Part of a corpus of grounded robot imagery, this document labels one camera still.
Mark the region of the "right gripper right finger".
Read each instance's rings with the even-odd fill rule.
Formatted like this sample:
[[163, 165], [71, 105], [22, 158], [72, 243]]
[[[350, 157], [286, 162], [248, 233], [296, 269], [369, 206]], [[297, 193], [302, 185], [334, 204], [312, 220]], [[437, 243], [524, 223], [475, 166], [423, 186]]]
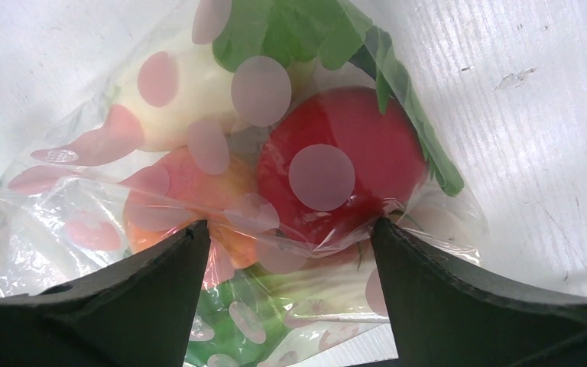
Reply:
[[380, 218], [374, 250], [389, 366], [587, 366], [587, 297], [514, 281]]

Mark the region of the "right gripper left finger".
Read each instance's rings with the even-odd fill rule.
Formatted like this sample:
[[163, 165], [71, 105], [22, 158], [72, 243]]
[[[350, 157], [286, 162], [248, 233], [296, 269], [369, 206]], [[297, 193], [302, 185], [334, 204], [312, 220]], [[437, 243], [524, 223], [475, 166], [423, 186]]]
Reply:
[[209, 248], [197, 221], [92, 274], [0, 298], [0, 366], [181, 366]]

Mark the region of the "fake peach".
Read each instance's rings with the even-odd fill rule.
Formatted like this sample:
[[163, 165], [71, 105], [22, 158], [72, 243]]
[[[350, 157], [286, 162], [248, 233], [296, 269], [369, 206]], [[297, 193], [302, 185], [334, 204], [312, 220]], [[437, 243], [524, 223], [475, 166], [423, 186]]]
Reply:
[[257, 262], [256, 239], [234, 229], [223, 211], [247, 194], [256, 193], [255, 171], [236, 156], [228, 169], [207, 174], [196, 165], [188, 148], [172, 151], [155, 164], [167, 175], [167, 191], [154, 196], [133, 190], [123, 209], [129, 245], [139, 252], [156, 245], [174, 231], [204, 219], [211, 244], [220, 245], [232, 266], [243, 269]]

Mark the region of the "fake white radish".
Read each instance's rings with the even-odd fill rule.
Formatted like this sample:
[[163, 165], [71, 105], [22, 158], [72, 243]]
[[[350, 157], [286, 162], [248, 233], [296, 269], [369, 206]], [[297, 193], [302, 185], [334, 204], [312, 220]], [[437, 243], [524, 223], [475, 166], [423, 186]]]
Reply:
[[123, 151], [149, 152], [187, 145], [199, 122], [211, 122], [222, 135], [267, 128], [300, 98], [315, 66], [253, 57], [229, 72], [211, 44], [196, 44], [181, 31], [155, 40], [125, 65], [104, 126]]

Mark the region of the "clear zip top bag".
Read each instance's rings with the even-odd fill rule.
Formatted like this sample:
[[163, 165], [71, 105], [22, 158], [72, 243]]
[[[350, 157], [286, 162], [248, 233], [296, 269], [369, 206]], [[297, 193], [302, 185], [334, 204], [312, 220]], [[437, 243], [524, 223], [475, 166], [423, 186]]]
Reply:
[[290, 366], [388, 321], [385, 216], [479, 265], [484, 214], [391, 2], [185, 1], [0, 180], [0, 298], [195, 222], [186, 366]]

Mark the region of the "fake bok choy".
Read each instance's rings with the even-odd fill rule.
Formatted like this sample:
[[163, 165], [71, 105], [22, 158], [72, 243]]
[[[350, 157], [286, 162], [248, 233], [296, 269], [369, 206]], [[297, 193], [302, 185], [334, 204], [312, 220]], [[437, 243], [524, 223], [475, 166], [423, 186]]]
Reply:
[[350, 1], [233, 1], [226, 26], [213, 41], [218, 64], [235, 72], [255, 56], [283, 67], [317, 59], [327, 70], [351, 63], [375, 81], [376, 105], [385, 112], [390, 98], [410, 117], [430, 178], [448, 196], [465, 181], [440, 144], [406, 67], [397, 59], [388, 32]]

